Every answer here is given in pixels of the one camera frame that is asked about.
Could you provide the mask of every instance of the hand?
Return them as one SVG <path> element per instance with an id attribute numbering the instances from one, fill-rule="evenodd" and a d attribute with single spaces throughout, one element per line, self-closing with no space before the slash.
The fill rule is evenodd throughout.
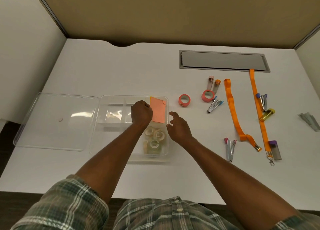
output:
<path id="1" fill-rule="evenodd" d="M 153 111 L 150 105 L 143 100 L 138 101 L 131 106 L 131 118 L 133 125 L 139 125 L 146 129 L 152 120 Z"/>
<path id="2" fill-rule="evenodd" d="M 173 120 L 170 121 L 170 123 L 173 125 L 167 124 L 169 136 L 172 140 L 183 147 L 185 143 L 188 143 L 190 139 L 193 139 L 190 127 L 188 126 L 188 123 L 178 115 L 177 112 L 171 111 L 169 115 L 172 115 L 173 117 Z"/>

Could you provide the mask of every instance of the red tape roll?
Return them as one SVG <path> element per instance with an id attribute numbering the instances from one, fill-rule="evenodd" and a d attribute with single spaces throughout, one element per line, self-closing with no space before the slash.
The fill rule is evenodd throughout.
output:
<path id="1" fill-rule="evenodd" d="M 204 102 L 207 102 L 207 103 L 208 103 L 208 102 L 210 102 L 210 101 L 212 101 L 212 100 L 214 99 L 214 92 L 212 92 L 211 90 L 206 90 L 206 91 L 203 92 L 201 98 L 202 98 L 202 100 L 203 100 Z"/>
<path id="2" fill-rule="evenodd" d="M 181 99 L 187 99 L 188 102 L 187 103 L 183 103 Z M 187 107 L 191 102 L 191 99 L 190 99 L 190 96 L 187 95 L 187 94 L 182 94 L 180 97 L 179 97 L 179 105 L 181 105 L 182 107 Z"/>

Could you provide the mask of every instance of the pink sticky note pad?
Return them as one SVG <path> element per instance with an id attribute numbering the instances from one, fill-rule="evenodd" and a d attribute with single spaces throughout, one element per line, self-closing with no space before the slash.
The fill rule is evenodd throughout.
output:
<path id="1" fill-rule="evenodd" d="M 153 110 L 152 121 L 165 123 L 166 102 L 161 99 L 150 97 L 150 107 Z"/>

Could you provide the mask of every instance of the dark floor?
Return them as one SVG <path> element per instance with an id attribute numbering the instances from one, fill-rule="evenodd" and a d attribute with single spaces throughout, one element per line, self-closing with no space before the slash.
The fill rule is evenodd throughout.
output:
<path id="1" fill-rule="evenodd" d="M 9 122 L 5 125 L 0 133 L 0 175 L 2 174 L 6 164 L 14 149 L 13 139 L 19 129 L 19 124 Z M 31 193 L 16 193 L 16 192 L 1 192 L 0 191 L 0 229 L 7 230 L 17 222 L 27 210 L 39 199 L 42 194 Z M 126 199 L 112 198 L 109 203 L 109 222 L 105 229 L 112 229 L 116 215 L 123 202 Z M 205 204 L 207 208 L 216 212 L 226 220 L 233 223 L 240 229 L 243 229 L 241 224 L 235 218 L 233 213 L 228 210 L 226 205 Z M 309 212 L 320 216 L 320 212 L 316 211 L 302 211 Z"/>

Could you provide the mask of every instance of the person's left hand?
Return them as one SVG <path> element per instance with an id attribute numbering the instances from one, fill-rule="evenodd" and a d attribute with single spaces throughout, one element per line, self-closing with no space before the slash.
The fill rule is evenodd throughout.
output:
<path id="1" fill-rule="evenodd" d="M 145 129 L 152 120 L 152 115 L 153 111 L 150 108 L 150 105 L 143 100 L 140 100 L 131 106 L 132 124 L 140 125 Z"/>

